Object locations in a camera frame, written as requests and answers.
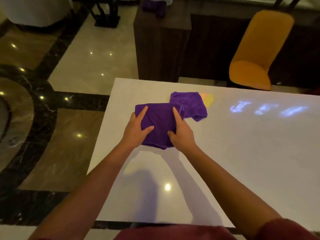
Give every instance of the chair seat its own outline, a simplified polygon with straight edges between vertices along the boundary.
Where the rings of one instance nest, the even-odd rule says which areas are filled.
[[[250,61],[239,60],[231,62],[229,77],[233,83],[250,88],[271,91],[271,82],[267,71]]]

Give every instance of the person's left hand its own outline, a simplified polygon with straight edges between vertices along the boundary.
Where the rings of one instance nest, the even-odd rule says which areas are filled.
[[[148,128],[141,130],[141,121],[147,110],[148,106],[145,106],[137,117],[134,112],[132,113],[130,121],[124,130],[120,144],[134,149],[140,146],[146,136],[155,128],[154,126],[149,126]]]

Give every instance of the purple cloth on cabinet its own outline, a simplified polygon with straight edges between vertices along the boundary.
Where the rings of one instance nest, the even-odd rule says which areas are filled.
[[[157,18],[163,18],[166,15],[167,3],[165,1],[143,0],[142,10],[145,12],[154,12]]]
[[[172,109],[175,107],[181,118],[184,119],[183,106],[173,103],[138,104],[135,107],[135,115],[138,116],[145,106],[148,106],[148,110],[141,122],[141,129],[144,130],[152,125],[154,125],[154,129],[146,136],[142,145],[163,150],[173,147],[168,136],[168,131],[173,131],[175,133],[177,128]]]
[[[207,108],[198,92],[173,92],[169,103],[183,105],[185,118],[200,121],[208,116]]]

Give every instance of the maroon shirt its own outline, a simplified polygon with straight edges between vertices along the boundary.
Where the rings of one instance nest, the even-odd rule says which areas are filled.
[[[122,230],[114,240],[236,240],[223,226],[150,226]],[[256,240],[317,240],[298,223],[288,219],[274,219],[261,227]]]

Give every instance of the forearm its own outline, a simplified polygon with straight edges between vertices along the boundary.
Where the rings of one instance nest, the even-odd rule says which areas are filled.
[[[90,230],[131,148],[117,145],[29,238],[83,239]]]
[[[266,222],[281,218],[266,202],[198,147],[189,149],[184,154],[207,184],[230,221],[246,237],[254,237]]]

